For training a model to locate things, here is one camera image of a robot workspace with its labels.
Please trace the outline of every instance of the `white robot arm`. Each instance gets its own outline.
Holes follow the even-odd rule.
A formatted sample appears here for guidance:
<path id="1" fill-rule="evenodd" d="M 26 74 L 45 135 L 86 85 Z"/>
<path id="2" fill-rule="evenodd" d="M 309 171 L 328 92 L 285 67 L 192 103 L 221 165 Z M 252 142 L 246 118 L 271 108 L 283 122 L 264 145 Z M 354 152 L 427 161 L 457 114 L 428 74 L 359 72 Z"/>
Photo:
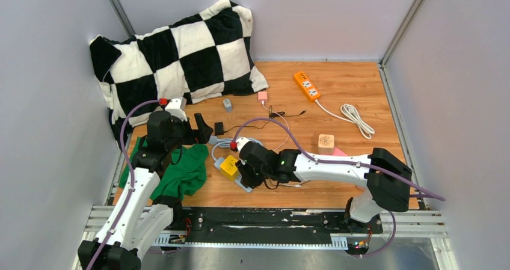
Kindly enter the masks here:
<path id="1" fill-rule="evenodd" d="M 411 169 L 384 149 L 374 149 L 371 155 L 360 156 L 304 155 L 299 150 L 283 150 L 276 154 L 244 137 L 236 140 L 236 149 L 243 160 L 238 168 L 245 186 L 254 188 L 263 179 L 270 178 L 281 183 L 329 180 L 366 188 L 362 195 L 351 198 L 346 205 L 346 219 L 359 225 L 368 223 L 384 210 L 408 210 L 410 187 L 366 167 L 376 164 L 410 180 Z"/>
<path id="2" fill-rule="evenodd" d="M 212 128 L 204 123 L 201 114 L 195 114 L 198 129 L 191 129 L 184 105 L 181 98 L 171 99 L 165 111 L 149 115 L 147 136 L 140 140 L 132 161 L 134 178 L 126 183 L 112 214 L 94 241 L 82 241 L 78 248 L 83 267 L 140 269 L 141 260 L 161 231 L 174 220 L 179 222 L 182 219 L 177 215 L 182 210 L 177 197 L 160 195 L 153 201 L 148 213 L 143 213 L 143 210 L 167 167 L 179 162 L 172 161 L 173 150 L 183 144 L 205 144 L 209 141 Z"/>

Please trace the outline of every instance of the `orange power strip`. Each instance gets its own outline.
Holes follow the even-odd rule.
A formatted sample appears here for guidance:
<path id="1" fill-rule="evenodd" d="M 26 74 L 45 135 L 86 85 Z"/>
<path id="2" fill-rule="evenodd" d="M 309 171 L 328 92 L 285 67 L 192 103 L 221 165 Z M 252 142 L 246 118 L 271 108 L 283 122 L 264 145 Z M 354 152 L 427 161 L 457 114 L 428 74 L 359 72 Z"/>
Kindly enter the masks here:
<path id="1" fill-rule="evenodd" d="M 297 72 L 294 74 L 294 82 L 301 89 L 305 97 L 310 103 L 313 103 L 316 99 L 321 97 L 321 94 L 317 88 L 310 82 L 308 76 L 304 72 Z"/>

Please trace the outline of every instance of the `green cloth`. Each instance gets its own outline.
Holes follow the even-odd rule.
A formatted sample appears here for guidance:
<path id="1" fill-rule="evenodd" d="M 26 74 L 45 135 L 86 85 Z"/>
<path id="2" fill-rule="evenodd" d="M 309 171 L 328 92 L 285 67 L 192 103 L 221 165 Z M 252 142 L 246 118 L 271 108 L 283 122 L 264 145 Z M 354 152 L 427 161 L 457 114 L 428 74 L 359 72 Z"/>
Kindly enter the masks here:
<path id="1" fill-rule="evenodd" d="M 133 155 L 138 151 L 138 143 L 133 149 L 130 160 L 133 161 Z M 176 162 L 179 158 L 180 150 L 172 152 L 172 161 Z M 177 165 L 168 166 L 163 178 L 159 182 L 156 189 L 150 195 L 150 199 L 154 200 L 159 195 L 179 197 L 180 200 L 184 195 L 191 196 L 202 188 L 207 179 L 206 166 L 204 161 L 209 156 L 209 150 L 204 144 L 194 144 L 190 148 L 182 147 L 182 157 Z M 126 167 L 120 177 L 119 187 L 124 188 L 129 178 L 129 169 Z"/>

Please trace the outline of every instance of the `white wall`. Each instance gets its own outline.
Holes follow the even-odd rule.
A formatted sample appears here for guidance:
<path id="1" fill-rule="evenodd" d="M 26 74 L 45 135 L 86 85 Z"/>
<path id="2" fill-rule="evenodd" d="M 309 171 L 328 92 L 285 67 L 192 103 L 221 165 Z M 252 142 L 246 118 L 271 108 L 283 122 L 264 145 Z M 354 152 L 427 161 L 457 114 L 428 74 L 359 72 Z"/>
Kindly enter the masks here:
<path id="1" fill-rule="evenodd" d="M 426 0 L 389 64 L 460 269 L 508 269 L 510 0 Z"/>
<path id="2" fill-rule="evenodd" d="M 196 14 L 218 0 L 120 0 L 137 34 Z M 379 59 L 413 0 L 232 0 L 252 10 L 252 56 Z"/>
<path id="3" fill-rule="evenodd" d="M 88 42 L 108 0 L 0 0 L 0 269 L 69 269 L 118 156 Z"/>

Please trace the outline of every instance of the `wooden tabletop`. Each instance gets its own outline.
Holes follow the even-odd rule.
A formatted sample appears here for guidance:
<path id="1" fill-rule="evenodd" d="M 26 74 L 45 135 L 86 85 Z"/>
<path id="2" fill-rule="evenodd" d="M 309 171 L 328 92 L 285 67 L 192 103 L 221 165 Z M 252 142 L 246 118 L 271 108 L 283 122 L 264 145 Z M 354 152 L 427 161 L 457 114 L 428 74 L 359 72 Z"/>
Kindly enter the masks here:
<path id="1" fill-rule="evenodd" d="M 257 62 L 269 83 L 268 106 L 274 111 L 284 111 L 288 117 L 290 130 L 306 151 L 318 152 L 318 136 L 325 133 L 335 136 L 335 146 L 347 155 L 372 153 L 374 147 L 382 147 L 397 158 L 404 161 L 395 124 L 383 83 L 379 76 L 376 63 L 332 63 L 332 62 Z M 304 71 L 315 87 L 322 94 L 321 104 L 329 111 L 342 115 L 340 106 L 344 103 L 354 105 L 362 119 L 372 126 L 375 135 L 371 140 L 363 138 L 356 125 L 341 121 L 328 115 L 315 103 L 310 103 L 294 83 L 293 74 Z M 227 113 L 223 107 L 223 99 L 232 102 L 233 111 Z M 191 125 L 196 128 L 193 113 L 202 114 L 205 122 L 213 127 L 215 122 L 222 121 L 225 130 L 239 126 L 255 117 L 267 117 L 268 112 L 257 102 L 257 95 L 228 96 L 205 100 L 196 105 L 186 106 L 186 114 Z M 262 126 L 264 121 L 252 125 Z M 137 137 L 146 135 L 145 125 L 138 126 L 133 132 L 128 152 L 134 148 Z M 227 132 L 221 138 L 232 138 L 235 130 Z M 253 137 L 264 143 L 268 149 L 278 147 L 287 137 L 283 129 L 274 123 L 267 124 L 262 130 L 246 127 L 242 130 L 243 137 Z M 281 149 L 295 149 L 292 140 Z M 216 157 L 226 157 L 236 153 L 229 149 L 217 149 Z M 262 184 L 251 193 L 245 192 L 238 185 L 230 182 L 219 170 L 209 156 L 206 159 L 207 182 L 193 196 L 186 196 L 184 206 L 207 207 L 306 207 L 306 208 L 344 208 L 347 200 L 358 196 L 362 190 L 354 185 L 329 181 L 311 181 L 302 188 L 278 187 L 269 190 Z M 114 204 L 118 200 L 121 189 L 117 191 Z M 411 199 L 410 208 L 417 209 L 417 200 Z"/>

